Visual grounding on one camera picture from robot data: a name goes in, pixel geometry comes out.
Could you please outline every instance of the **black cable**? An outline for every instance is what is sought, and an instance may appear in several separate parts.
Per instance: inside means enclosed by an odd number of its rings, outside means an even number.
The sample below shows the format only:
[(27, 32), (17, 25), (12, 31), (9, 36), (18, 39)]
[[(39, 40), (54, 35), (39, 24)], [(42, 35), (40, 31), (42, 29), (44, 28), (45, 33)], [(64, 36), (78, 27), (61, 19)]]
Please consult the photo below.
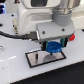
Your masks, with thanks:
[(16, 35), (9, 35), (7, 33), (4, 33), (2, 31), (0, 31), (0, 35), (8, 37), (8, 38), (13, 38), (13, 39), (22, 39), (22, 40), (38, 40), (37, 38), (37, 33), (36, 32), (30, 32), (30, 34), (25, 34), (22, 36), (16, 36)]

